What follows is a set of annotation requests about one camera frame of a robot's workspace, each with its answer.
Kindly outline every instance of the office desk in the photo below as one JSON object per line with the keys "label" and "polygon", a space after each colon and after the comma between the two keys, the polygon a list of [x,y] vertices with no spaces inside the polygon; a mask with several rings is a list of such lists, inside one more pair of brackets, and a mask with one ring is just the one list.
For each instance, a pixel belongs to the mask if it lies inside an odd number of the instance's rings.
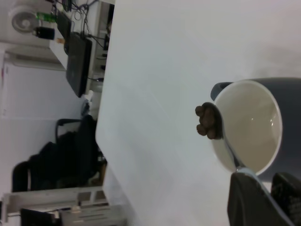
{"label": "office desk", "polygon": [[[102,11],[102,3],[109,3],[109,4],[115,4],[115,0],[99,0],[95,2],[92,6],[89,8],[89,13],[87,15],[87,24],[90,30],[90,34],[94,36],[99,36],[102,33],[105,33],[106,24],[101,23],[101,11]],[[77,0],[76,4],[78,6],[82,4],[86,4],[86,0]],[[57,7],[59,10],[63,10],[62,6],[60,4],[57,4]],[[66,13],[67,16],[73,21],[71,25],[71,29],[75,32],[81,32],[82,30],[82,21],[76,20],[74,18],[75,13],[73,13],[73,10],[71,12]],[[57,29],[57,26],[54,26],[55,29],[55,39],[51,40],[49,43],[49,47],[54,53],[54,55],[57,57],[57,59],[61,62],[63,67],[67,69],[68,64],[68,56],[66,55],[63,44],[59,44],[56,42],[57,38],[63,38],[60,32]],[[99,74],[99,70],[95,69],[95,62],[96,62],[96,55],[103,53],[107,53],[106,51],[97,51],[99,45],[96,43],[94,39],[91,39],[92,41],[92,51],[91,51],[91,58],[90,58],[90,65],[89,65],[89,72],[88,77],[93,78],[95,74]],[[91,87],[91,80],[87,80],[87,87],[86,87],[86,94],[89,92]]]}

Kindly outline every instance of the white desk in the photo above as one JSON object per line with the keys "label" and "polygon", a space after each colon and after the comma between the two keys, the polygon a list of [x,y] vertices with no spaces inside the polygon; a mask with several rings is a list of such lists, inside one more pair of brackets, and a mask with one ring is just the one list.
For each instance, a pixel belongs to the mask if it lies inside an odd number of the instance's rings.
{"label": "white desk", "polygon": [[117,0],[96,140],[145,226],[228,225],[230,172],[197,134],[213,85],[301,77],[301,2]]}
{"label": "white desk", "polygon": [[[87,23],[90,30],[90,34],[94,36],[99,36],[100,30],[105,29],[106,25],[101,24],[100,18],[101,18],[101,10],[102,10],[102,2],[106,2],[109,4],[115,4],[115,0],[99,0],[95,2],[92,6],[89,8],[89,13],[87,15]],[[82,4],[86,4],[87,0],[76,0],[76,4],[78,6]],[[62,6],[60,4],[57,4],[58,9],[61,9]],[[66,13],[69,18],[74,22],[72,23],[71,27],[72,30],[75,32],[81,32],[82,30],[82,21],[76,20],[74,18],[74,15],[72,16],[72,11]],[[61,62],[63,67],[67,69],[68,64],[68,56],[66,55],[63,44],[59,44],[56,42],[57,38],[63,38],[60,32],[57,29],[57,26],[55,25],[55,39],[51,40],[49,43],[49,47],[54,53],[54,55],[57,57],[57,59]],[[95,58],[96,58],[96,51],[97,51],[97,43],[94,39],[91,39],[92,41],[92,51],[91,51],[91,58],[90,58],[90,65],[89,65],[89,72],[88,77],[93,78],[95,75]],[[89,92],[91,86],[91,80],[87,80],[87,87],[86,87],[86,94]]]}

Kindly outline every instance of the cable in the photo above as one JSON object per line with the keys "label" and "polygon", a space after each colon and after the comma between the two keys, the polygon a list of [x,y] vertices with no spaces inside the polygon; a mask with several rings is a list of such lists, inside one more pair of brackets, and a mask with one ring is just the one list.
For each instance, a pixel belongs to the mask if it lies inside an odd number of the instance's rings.
{"label": "cable", "polygon": [[88,79],[90,79],[92,81],[99,81],[99,82],[103,82],[103,80],[104,80],[103,78],[92,79],[92,78],[89,78],[89,77],[88,77]]}
{"label": "cable", "polygon": [[97,44],[103,48],[103,46],[99,43],[99,41],[96,38],[94,38],[94,36],[91,36],[91,38],[94,39],[97,42]]}
{"label": "cable", "polygon": [[96,38],[96,39],[102,39],[102,40],[105,40],[105,38],[97,37],[97,36],[94,36],[94,35],[91,35],[91,34],[88,34],[87,37],[88,37],[88,38],[94,37],[94,38]]}

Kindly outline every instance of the black office chair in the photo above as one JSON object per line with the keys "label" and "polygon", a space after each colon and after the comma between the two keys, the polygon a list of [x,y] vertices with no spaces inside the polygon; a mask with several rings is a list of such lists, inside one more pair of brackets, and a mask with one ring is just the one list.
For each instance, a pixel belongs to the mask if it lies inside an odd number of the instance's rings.
{"label": "black office chair", "polygon": [[[80,122],[77,132],[58,136],[60,126]],[[87,115],[82,120],[60,119],[55,127],[56,144],[49,142],[39,154],[13,170],[13,192],[83,186],[103,162],[95,141],[96,121]]]}

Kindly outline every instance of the white wall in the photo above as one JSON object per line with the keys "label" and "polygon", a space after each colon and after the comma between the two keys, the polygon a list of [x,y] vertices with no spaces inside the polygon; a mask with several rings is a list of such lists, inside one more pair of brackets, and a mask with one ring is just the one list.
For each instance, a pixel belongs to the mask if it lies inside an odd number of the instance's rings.
{"label": "white wall", "polygon": [[[11,67],[13,66],[10,66],[9,68],[10,73],[15,73],[17,70],[13,71]],[[34,69],[19,68],[18,73],[24,75],[24,77],[26,78],[32,79],[33,70]],[[45,81],[41,80],[45,77],[46,74],[43,71],[38,72],[43,73],[41,74],[41,78],[34,79],[34,81],[30,80],[28,82],[37,82],[38,85],[45,83]],[[45,77],[47,81],[51,80],[52,83],[55,83],[54,81],[60,81],[60,78],[65,79],[63,72],[49,70],[46,71],[48,73],[48,76]],[[35,103],[41,101],[41,99],[39,99],[41,95],[36,92],[33,93],[32,89],[28,89],[28,85],[24,84],[24,82],[21,83],[23,84],[24,88],[20,90],[21,87],[19,86],[19,88],[15,90],[17,96],[20,95],[21,91],[24,92],[24,90],[27,90],[28,93],[31,92],[30,94],[37,97],[34,99]],[[65,81],[64,84],[62,83],[62,81],[59,82],[55,89],[56,93],[49,96],[49,100],[53,102],[55,106],[60,105],[60,107],[57,108],[57,112],[60,112],[59,115],[61,113],[64,113],[67,114],[66,118],[78,118],[78,116],[80,115],[80,109],[83,99],[79,99],[75,96],[67,81]],[[3,90],[2,92],[0,92],[0,106],[2,104],[2,95]],[[64,101],[64,103],[66,103],[64,105],[66,109],[62,108],[62,99],[65,100],[65,98],[68,98],[67,101]],[[28,107],[32,108],[34,107],[34,105],[31,103],[28,104]],[[36,120],[28,118],[24,120],[12,120],[3,119],[0,117],[0,197],[3,195],[3,193],[11,191],[11,176],[12,170],[15,165],[22,161],[28,160],[31,155],[38,153],[47,142],[55,140],[55,123],[57,119],[62,118],[60,116],[57,117],[58,118],[55,118],[53,120]]]}

